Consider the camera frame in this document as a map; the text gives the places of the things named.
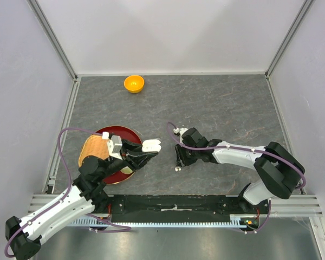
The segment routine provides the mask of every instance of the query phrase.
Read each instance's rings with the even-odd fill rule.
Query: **gray marble surface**
[[[308,218],[270,218],[253,236],[226,228],[134,227],[95,234],[65,227],[35,260],[321,260]]]
[[[108,194],[239,194],[258,174],[235,165],[198,161],[175,172],[174,142],[166,122],[195,127],[206,138],[259,146],[283,145],[274,104],[264,75],[145,76],[139,94],[124,89],[123,76],[83,77],[70,126],[96,131],[109,125],[135,130],[142,140],[162,139],[162,150],[144,168],[120,184],[108,185]],[[73,178],[87,134],[67,134],[64,155]],[[67,186],[59,167],[54,193]]]

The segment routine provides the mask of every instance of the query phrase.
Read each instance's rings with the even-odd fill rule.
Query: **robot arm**
[[[141,169],[161,150],[159,140],[146,140],[141,145],[116,135],[112,135],[107,145],[108,159],[88,156],[83,160],[80,175],[73,181],[64,200],[62,198],[69,188],[39,210],[21,219],[13,216],[6,221],[7,240],[28,224],[10,244],[17,260],[26,260],[35,255],[42,244],[75,219],[94,211],[103,212],[107,208],[108,196],[103,190],[106,183],[102,180],[117,171],[130,174]],[[33,220],[42,212],[45,213]]]
[[[213,149],[195,151],[176,145],[177,170],[201,159],[204,162],[235,164],[257,171],[261,179],[247,185],[240,193],[240,199],[244,199],[251,205],[257,205],[273,196],[288,199],[301,180],[300,175],[294,169],[266,155],[265,152],[283,158],[304,173],[303,166],[276,142],[271,142],[267,146],[249,147],[233,145],[219,139],[208,141],[195,128],[176,128],[174,133],[180,137],[180,143],[188,147],[214,147]]]

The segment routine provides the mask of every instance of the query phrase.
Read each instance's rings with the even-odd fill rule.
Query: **wire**
[[[262,223],[262,225],[260,226],[260,222],[259,222],[259,227],[256,229],[256,230],[253,230],[253,231],[245,231],[244,233],[245,234],[256,234],[258,231],[260,231],[262,228],[264,228],[264,226],[267,224],[268,222],[268,219],[270,217],[270,214],[271,214],[271,199],[269,199],[269,209],[268,209],[268,212],[267,212],[267,216],[264,220],[264,222]],[[233,231],[236,231],[236,232],[240,232],[240,233],[243,233],[243,231],[241,229],[231,229]]]
[[[213,150],[213,149],[221,149],[221,148],[227,148],[225,145],[221,145],[221,146],[211,146],[211,147],[201,147],[201,148],[195,148],[195,147],[190,147],[190,146],[186,146],[185,144],[182,144],[178,138],[175,137],[174,133],[172,133],[170,131],[170,128],[169,126],[173,126],[174,129],[178,129],[178,127],[172,123],[172,122],[167,122],[166,124],[166,129],[167,129],[167,132],[168,134],[170,135],[170,137],[178,144],[180,145],[181,147],[183,148],[186,148],[188,150],[194,150],[194,151],[207,151],[207,150]],[[236,146],[233,146],[233,147],[229,147],[229,149],[234,149],[234,150],[240,150],[240,151],[246,151],[246,152],[253,152],[252,149],[249,149],[249,148],[244,148],[244,147],[236,147]],[[295,165],[293,165],[292,163],[290,163],[289,161],[285,160],[284,158],[281,158],[273,153],[270,153],[270,152],[267,152],[267,151],[261,151],[261,150],[254,150],[254,152],[256,153],[262,153],[262,154],[266,154],[270,157],[273,157],[275,158],[276,160],[278,161],[281,161],[282,163],[288,165],[289,167],[291,167],[294,171],[296,171],[298,173],[298,175],[300,175],[301,179],[302,179],[302,184],[297,186],[295,189],[298,190],[298,189],[301,189],[303,187],[305,187],[306,185],[306,178],[304,177],[303,173],[301,172],[300,169],[298,169]],[[267,217],[264,221],[264,223],[259,226],[256,230],[253,230],[253,231],[246,231],[246,233],[256,233],[257,231],[261,230],[267,223],[269,217],[270,217],[270,214],[271,214],[271,199],[269,199],[269,205],[268,205],[269,209],[268,209],[268,213],[267,213]],[[242,232],[242,230],[237,230],[237,229],[232,229],[233,231],[237,231],[237,232]]]
[[[67,175],[68,175],[68,187],[67,187],[67,190],[65,192],[65,194],[61,197],[60,200],[56,201],[54,204],[50,205],[48,208],[46,208],[45,210],[41,211],[39,214],[37,214],[36,216],[34,216],[32,219],[30,219],[31,222],[34,222],[37,218],[39,218],[40,216],[42,216],[43,214],[45,214],[46,212],[50,211],[51,209],[53,209],[56,205],[58,205],[60,203],[60,201],[63,201],[67,195],[70,193],[70,190],[72,188],[72,178],[71,178],[71,173],[70,173],[70,170],[69,168],[67,167],[67,164],[66,164],[66,161],[65,161],[65,158],[63,156],[63,153],[61,151],[61,144],[60,144],[60,141],[61,141],[61,136],[64,132],[68,131],[68,130],[74,130],[74,131],[81,131],[81,132],[86,132],[86,133],[89,133],[89,134],[94,134],[94,135],[100,135],[102,136],[102,134],[99,134],[99,133],[94,133],[92,131],[89,131],[89,130],[86,130],[86,129],[82,129],[82,128],[77,128],[77,127],[67,127],[67,128],[64,128],[63,130],[60,131],[59,135],[58,135],[58,139],[57,139],[57,148],[58,148],[58,152],[59,152],[59,156],[60,156],[60,159],[66,169],[66,172],[67,172]],[[13,239],[16,238],[16,236],[23,230],[25,229],[26,227],[28,226],[28,223],[25,223],[23,226],[21,226],[11,237],[10,239],[7,241],[6,243],[6,246],[5,246],[5,249],[4,249],[4,253],[5,253],[5,256],[8,257],[8,258],[13,258],[15,257],[14,255],[10,255],[8,253],[8,249],[9,249],[9,246],[10,244],[12,243]]]
[[[289,167],[291,167],[295,172],[298,173],[298,175],[301,177],[302,179],[302,184],[301,185],[298,185],[295,189],[296,190],[299,190],[303,187],[305,187],[306,185],[306,178],[304,177],[303,173],[301,172],[301,170],[299,168],[297,168],[295,165],[293,165],[291,162],[285,160],[284,158],[282,157],[279,157],[273,153],[270,153],[270,152],[267,152],[267,151],[262,151],[262,150],[254,150],[252,151],[252,149],[250,148],[245,148],[245,147],[236,147],[236,146],[232,146],[232,147],[226,147],[225,145],[220,145],[220,146],[210,146],[210,147],[201,147],[201,148],[195,148],[195,147],[190,147],[190,146],[186,146],[185,144],[182,144],[178,138],[175,137],[174,133],[172,133],[170,131],[170,128],[169,126],[173,126],[174,129],[178,129],[178,127],[172,123],[172,122],[167,122],[167,125],[166,125],[166,129],[167,129],[167,132],[168,134],[170,135],[170,137],[178,144],[180,145],[181,147],[183,148],[186,148],[188,150],[194,150],[194,151],[207,151],[207,150],[213,150],[213,149],[222,149],[222,148],[227,148],[227,149],[233,149],[233,150],[240,150],[240,151],[246,151],[246,152],[255,152],[255,153],[262,153],[262,154],[265,154],[265,155],[268,155],[272,158],[275,158],[276,160],[278,161],[281,161],[282,163],[288,165]]]
[[[260,210],[259,210],[259,208],[256,208],[256,213],[257,213],[257,216],[256,216],[255,220],[259,219],[259,217],[260,217]]]
[[[247,223],[247,227],[253,230],[257,230],[257,228],[251,227],[250,225],[248,225],[248,223]],[[258,227],[260,227],[260,218],[258,218]]]
[[[108,204],[108,217],[111,216],[111,204]]]
[[[97,217],[96,215],[93,215],[93,214],[87,214],[87,216],[90,216],[92,218],[96,218],[97,221],[102,222],[102,223],[104,223],[106,225],[113,226],[115,228],[121,228],[121,229],[116,229],[116,230],[97,230],[97,229],[92,229],[90,227],[89,228],[90,231],[94,231],[94,232],[97,232],[97,233],[120,233],[120,232],[127,232],[127,231],[131,230],[130,226],[116,225],[116,224],[111,223],[109,221],[109,219],[101,219],[101,218],[99,218],[99,217]]]

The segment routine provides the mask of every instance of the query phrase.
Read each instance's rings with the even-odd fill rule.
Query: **orange bowl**
[[[143,89],[145,80],[139,75],[131,75],[124,80],[124,87],[130,93],[138,93]]]

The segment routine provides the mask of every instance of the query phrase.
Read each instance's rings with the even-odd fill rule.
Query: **red tray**
[[[135,142],[137,144],[142,143],[141,139],[134,131],[132,131],[131,129],[124,127],[124,126],[107,126],[107,127],[104,127],[103,129],[100,129],[96,132],[100,133],[100,134],[102,134],[102,132],[113,133],[113,134],[119,135],[123,139],[127,139],[131,142]],[[107,178],[103,179],[103,181],[106,182],[106,184],[108,184],[108,185],[117,184],[117,183],[122,182],[123,180],[128,179],[133,174],[134,174],[134,172],[131,174],[124,174],[121,171],[119,171],[119,172],[116,172],[113,175],[108,176]]]

